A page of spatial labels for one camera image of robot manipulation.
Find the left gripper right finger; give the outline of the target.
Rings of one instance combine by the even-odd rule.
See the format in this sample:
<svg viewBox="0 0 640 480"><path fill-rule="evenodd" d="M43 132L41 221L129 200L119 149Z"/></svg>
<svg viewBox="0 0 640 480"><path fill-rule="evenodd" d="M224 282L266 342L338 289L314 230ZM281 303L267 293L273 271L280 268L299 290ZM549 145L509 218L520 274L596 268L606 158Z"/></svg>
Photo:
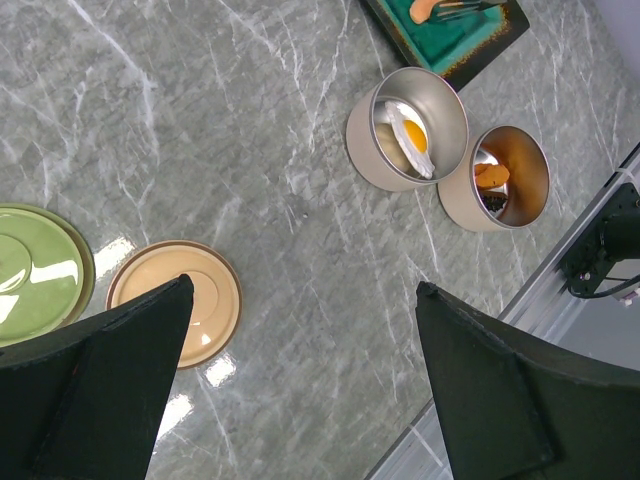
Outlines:
<svg viewBox="0 0 640 480"><path fill-rule="evenodd" d="M638 371L548 343L433 283L416 295L454 478L638 478Z"/></svg>

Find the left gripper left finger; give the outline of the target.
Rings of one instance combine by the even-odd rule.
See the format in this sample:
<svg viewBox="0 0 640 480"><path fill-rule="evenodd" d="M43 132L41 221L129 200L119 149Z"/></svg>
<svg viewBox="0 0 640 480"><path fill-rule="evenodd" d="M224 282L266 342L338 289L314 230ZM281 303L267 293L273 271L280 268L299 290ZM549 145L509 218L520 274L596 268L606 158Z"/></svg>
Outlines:
<svg viewBox="0 0 640 480"><path fill-rule="evenodd" d="M142 479L193 308L182 274L1 350L4 479Z"/></svg>

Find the tan round lid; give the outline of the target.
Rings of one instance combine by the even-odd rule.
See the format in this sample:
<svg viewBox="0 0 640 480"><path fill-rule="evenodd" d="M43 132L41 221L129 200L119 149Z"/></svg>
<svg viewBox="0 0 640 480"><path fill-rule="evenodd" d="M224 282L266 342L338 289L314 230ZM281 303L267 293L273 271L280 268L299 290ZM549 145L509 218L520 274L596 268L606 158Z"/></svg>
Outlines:
<svg viewBox="0 0 640 480"><path fill-rule="evenodd" d="M211 247L169 240L143 248L114 275L106 297L118 307L185 274L194 286L189 328L178 362L180 370L202 364L231 340L242 313L242 290L231 264Z"/></svg>

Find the brown fried cutlet piece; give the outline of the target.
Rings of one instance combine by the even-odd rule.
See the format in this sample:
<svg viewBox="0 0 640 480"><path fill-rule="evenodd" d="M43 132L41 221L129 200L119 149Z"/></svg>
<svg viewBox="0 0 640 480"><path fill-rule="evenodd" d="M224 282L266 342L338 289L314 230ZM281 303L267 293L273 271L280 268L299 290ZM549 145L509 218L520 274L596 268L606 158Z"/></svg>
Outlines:
<svg viewBox="0 0 640 480"><path fill-rule="evenodd" d="M510 172L504 165L479 163L474 166L474 179L478 190L500 188L509 178Z"/></svg>

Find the white egg piece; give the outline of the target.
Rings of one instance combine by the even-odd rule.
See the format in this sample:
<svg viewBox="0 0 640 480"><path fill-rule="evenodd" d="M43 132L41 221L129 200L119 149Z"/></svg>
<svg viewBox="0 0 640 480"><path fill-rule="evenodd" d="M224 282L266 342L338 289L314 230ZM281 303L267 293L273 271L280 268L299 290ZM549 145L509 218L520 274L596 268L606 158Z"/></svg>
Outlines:
<svg viewBox="0 0 640 480"><path fill-rule="evenodd" d="M423 178L431 179L435 171L428 153L428 139L424 130L408 118L392 101L385 102L385 110L396 141L412 168Z"/></svg>

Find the metal tongs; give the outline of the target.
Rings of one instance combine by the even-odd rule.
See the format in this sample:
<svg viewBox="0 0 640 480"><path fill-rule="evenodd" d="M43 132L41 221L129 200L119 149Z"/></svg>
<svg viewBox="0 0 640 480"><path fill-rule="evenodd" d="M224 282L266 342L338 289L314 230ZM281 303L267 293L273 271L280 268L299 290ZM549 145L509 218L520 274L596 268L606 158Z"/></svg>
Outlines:
<svg viewBox="0 0 640 480"><path fill-rule="evenodd" d="M440 1L431 10L428 22L441 23L457 20L468 15L502 6L506 0L459 0Z"/></svg>

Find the orange salmon piece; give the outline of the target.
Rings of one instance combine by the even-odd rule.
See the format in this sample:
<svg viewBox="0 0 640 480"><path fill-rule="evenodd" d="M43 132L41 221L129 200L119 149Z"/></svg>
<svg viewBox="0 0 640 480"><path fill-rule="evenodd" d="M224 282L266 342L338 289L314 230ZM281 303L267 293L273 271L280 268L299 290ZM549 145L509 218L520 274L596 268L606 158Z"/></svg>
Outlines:
<svg viewBox="0 0 640 480"><path fill-rule="evenodd" d="M409 7L409 16L415 24L422 24L432 16L455 11L464 5L464 1L414 0Z"/></svg>

